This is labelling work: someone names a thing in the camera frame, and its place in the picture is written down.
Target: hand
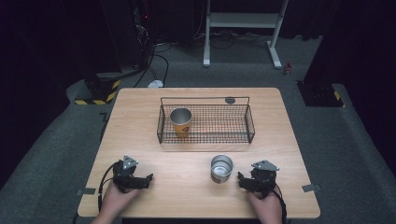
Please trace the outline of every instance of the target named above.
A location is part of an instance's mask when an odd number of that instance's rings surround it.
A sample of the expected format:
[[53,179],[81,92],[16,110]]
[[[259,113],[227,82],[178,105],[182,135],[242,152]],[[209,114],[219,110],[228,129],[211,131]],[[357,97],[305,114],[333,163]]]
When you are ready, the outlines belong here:
[[92,224],[112,223],[139,193],[140,189],[132,189],[127,193],[122,193],[113,181],[110,181],[102,202],[102,209]]
[[[275,192],[279,194],[279,189],[275,188]],[[265,198],[259,199],[253,192],[247,190],[247,198],[262,224],[282,223],[282,206],[272,191]]]

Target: metal cup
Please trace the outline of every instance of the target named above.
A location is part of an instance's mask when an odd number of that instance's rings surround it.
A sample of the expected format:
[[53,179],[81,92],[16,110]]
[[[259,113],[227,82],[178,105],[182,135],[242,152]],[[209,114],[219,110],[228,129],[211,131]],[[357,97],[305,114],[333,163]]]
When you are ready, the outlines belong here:
[[176,136],[186,138],[191,127],[191,112],[188,108],[178,107],[171,111],[170,120],[173,123]]
[[233,161],[226,155],[216,156],[210,165],[212,179],[218,184],[226,182],[233,171]]

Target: metal wire basket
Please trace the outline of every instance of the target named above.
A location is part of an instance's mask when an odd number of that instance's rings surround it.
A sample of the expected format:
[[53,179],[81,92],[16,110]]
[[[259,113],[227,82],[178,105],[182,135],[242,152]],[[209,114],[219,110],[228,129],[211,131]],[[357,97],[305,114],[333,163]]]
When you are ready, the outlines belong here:
[[[251,143],[255,130],[248,102],[248,97],[163,97],[158,140],[171,144]],[[188,108],[192,114],[187,137],[178,137],[170,120],[171,111],[178,107]]]

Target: white stand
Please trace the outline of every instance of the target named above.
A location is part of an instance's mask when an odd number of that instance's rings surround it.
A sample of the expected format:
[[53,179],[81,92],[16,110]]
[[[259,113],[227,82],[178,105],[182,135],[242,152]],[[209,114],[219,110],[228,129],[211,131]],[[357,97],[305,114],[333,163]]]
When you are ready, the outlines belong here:
[[248,28],[273,28],[274,34],[267,46],[270,51],[274,67],[282,68],[282,64],[277,56],[275,44],[279,30],[285,17],[286,7],[289,0],[283,0],[282,8],[279,13],[211,13],[210,0],[207,0],[206,9],[206,30],[204,48],[204,67],[210,66],[210,28],[211,27],[248,27]]

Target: gray carpet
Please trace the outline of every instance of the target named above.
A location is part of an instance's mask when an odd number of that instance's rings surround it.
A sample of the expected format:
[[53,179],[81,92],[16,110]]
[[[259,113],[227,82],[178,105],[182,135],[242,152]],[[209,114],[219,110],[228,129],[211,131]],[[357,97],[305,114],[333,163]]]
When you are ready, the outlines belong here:
[[[274,69],[263,41],[212,48],[210,68],[202,67],[203,47],[173,45],[168,49],[164,45],[156,51],[169,62],[165,88],[280,89],[308,174],[312,183],[322,187],[316,193],[320,217],[291,223],[396,223],[395,177],[365,131],[344,86],[335,84],[334,88],[346,107],[304,105],[296,81],[304,79],[319,43],[320,39],[279,38],[276,49],[282,63],[291,63],[290,76]],[[213,41],[215,47],[227,44]],[[163,79],[165,61],[154,57],[151,66],[158,79]],[[120,89],[131,88],[139,77],[123,79]],[[146,88],[152,80],[153,75],[147,72],[137,87]],[[85,188],[100,146],[104,117],[108,118],[113,106],[75,105],[82,84],[80,81],[68,89],[70,106],[41,134],[2,188],[0,223],[73,222],[80,200],[77,192]],[[77,217],[76,223],[91,220]],[[134,223],[170,221],[136,219]]]

